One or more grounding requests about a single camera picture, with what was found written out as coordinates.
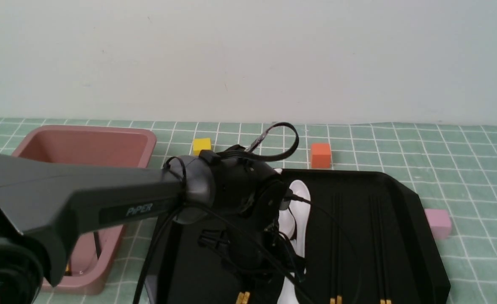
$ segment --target black tray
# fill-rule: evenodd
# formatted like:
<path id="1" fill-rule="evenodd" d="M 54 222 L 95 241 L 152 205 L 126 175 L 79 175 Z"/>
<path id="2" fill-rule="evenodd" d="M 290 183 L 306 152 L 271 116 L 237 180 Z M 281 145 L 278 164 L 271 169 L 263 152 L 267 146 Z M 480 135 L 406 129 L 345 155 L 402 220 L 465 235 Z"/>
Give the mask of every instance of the black tray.
<path id="1" fill-rule="evenodd" d="M 445 304 L 450 282 L 416 193 L 384 173 L 284 169 L 285 180 L 300 179 L 311 200 L 330 212 L 341 210 L 341 226 L 351 237 L 362 267 L 359 304 L 380 302 L 374 262 L 369 202 L 380 204 L 393 304 Z M 305 290 L 317 304 L 330 302 L 332 223 L 312 208 L 306 231 Z M 146 278 L 150 304 L 234 304 L 240 288 L 223 271 L 220 258 L 197 245 L 202 229 L 223 229 L 217 220 L 189 226 L 172 224 L 159 243 Z M 358 263 L 346 242 L 340 242 L 339 279 L 343 303 L 351 302 L 358 283 Z M 277 275 L 270 284 L 253 290 L 250 304 L 276 303 L 283 285 Z M 298 296 L 300 304 L 306 304 Z"/>

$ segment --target pink plastic tray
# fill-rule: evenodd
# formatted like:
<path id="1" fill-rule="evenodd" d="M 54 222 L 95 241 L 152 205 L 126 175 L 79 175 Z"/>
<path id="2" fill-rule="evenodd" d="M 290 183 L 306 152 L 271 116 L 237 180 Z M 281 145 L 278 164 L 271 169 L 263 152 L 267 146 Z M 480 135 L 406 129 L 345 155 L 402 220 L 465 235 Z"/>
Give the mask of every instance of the pink plastic tray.
<path id="1" fill-rule="evenodd" d="M 142 129 L 46 125 L 29 133 L 12 155 L 52 163 L 144 168 L 155 144 L 154 133 Z M 63 277 L 55 292 L 102 292 L 123 231 L 120 225 L 98 232 L 102 248 L 98 259 L 93 234 L 82 235 L 70 258 L 72 275 Z M 42 290 L 51 289 L 44 281 Z"/>

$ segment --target cube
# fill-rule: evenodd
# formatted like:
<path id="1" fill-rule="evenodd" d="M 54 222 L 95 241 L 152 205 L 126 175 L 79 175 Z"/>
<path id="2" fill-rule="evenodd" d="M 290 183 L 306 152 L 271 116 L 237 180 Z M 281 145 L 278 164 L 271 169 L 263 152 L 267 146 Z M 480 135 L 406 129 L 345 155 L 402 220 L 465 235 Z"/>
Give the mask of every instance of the cube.
<path id="1" fill-rule="evenodd" d="M 314 143 L 311 145 L 311 168 L 331 168 L 331 147 L 329 143 Z"/>
<path id="2" fill-rule="evenodd" d="M 210 138 L 195 138 L 192 142 L 192 150 L 194 155 L 200 155 L 202 150 L 211 150 L 211 139 Z"/>
<path id="3" fill-rule="evenodd" d="M 451 233 L 451 219 L 447 210 L 425 209 L 427 221 L 435 240 L 443 240 Z"/>

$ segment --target yellow cube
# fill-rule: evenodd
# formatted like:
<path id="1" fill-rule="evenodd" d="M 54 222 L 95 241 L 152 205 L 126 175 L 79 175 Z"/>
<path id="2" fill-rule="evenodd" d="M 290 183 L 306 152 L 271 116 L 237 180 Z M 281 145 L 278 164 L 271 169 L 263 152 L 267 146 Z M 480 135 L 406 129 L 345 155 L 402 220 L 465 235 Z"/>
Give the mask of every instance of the yellow cube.
<path id="1" fill-rule="evenodd" d="M 195 138 L 192 142 L 192 150 L 194 150 L 194 155 L 200 155 L 202 150 L 211 150 L 211 139 L 210 138 Z"/>

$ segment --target table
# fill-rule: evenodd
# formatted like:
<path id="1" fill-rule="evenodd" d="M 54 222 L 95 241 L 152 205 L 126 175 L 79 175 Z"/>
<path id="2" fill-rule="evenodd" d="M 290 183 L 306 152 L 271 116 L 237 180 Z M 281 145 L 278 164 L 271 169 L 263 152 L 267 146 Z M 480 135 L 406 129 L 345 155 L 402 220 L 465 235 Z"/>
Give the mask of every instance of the table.
<path id="1" fill-rule="evenodd" d="M 269 124 L 0 118 L 0 153 L 11 154 L 40 125 L 100 125 L 150 129 L 158 142 L 149 167 L 166 156 L 191 153 L 194 138 L 210 137 L 214 150 L 247 146 Z M 414 190 L 425 208 L 447 209 L 451 236 L 437 241 L 451 280 L 450 304 L 497 303 L 497 126 L 374 123 L 296 125 L 299 150 L 281 168 L 308 168 L 307 147 L 328 142 L 335 170 L 381 171 Z M 293 133 L 274 130 L 256 151 L 277 154 Z M 98 296 L 41 293 L 37 304 L 129 304 L 155 221 L 128 225 L 104 292 Z M 142 303 L 148 302 L 144 292 Z"/>

